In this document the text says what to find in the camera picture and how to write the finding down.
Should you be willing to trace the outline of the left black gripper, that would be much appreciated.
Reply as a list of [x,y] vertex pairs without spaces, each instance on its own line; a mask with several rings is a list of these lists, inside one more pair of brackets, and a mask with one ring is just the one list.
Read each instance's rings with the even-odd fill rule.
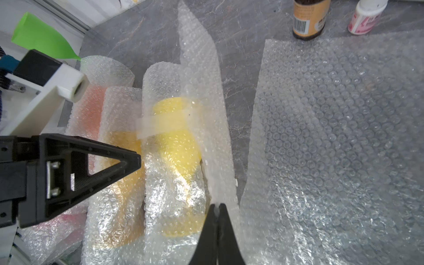
[[140,168],[135,151],[80,136],[2,136],[1,228],[49,221]]

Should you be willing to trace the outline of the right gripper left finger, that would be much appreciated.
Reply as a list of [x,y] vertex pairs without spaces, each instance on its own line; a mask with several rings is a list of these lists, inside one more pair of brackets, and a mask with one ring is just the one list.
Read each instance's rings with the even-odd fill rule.
[[216,265],[218,260],[217,207],[211,204],[189,265]]

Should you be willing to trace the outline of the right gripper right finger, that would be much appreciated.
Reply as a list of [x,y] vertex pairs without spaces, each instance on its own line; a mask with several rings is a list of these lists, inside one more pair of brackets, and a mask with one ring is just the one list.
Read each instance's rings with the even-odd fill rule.
[[245,261],[239,250],[235,232],[225,204],[219,205],[218,264],[245,265]]

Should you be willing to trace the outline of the yellow glass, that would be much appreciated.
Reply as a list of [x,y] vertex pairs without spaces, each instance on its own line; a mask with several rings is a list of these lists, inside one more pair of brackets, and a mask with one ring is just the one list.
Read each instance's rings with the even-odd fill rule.
[[145,265],[186,265],[212,203],[241,217],[220,65],[211,35],[180,1],[180,63],[144,74],[138,121],[146,172]]

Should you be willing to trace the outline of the clear bubble wrap sheet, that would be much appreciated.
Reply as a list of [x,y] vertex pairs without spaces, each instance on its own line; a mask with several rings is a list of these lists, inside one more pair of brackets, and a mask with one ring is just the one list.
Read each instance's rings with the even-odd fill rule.
[[265,42],[248,265],[424,262],[424,32]]

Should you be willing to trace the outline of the green plastic wine glass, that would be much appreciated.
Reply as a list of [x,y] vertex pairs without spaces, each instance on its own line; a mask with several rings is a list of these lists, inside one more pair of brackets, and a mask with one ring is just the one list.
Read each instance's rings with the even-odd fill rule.
[[15,27],[11,42],[27,50],[37,50],[54,59],[81,60],[56,29],[29,12],[24,13]]

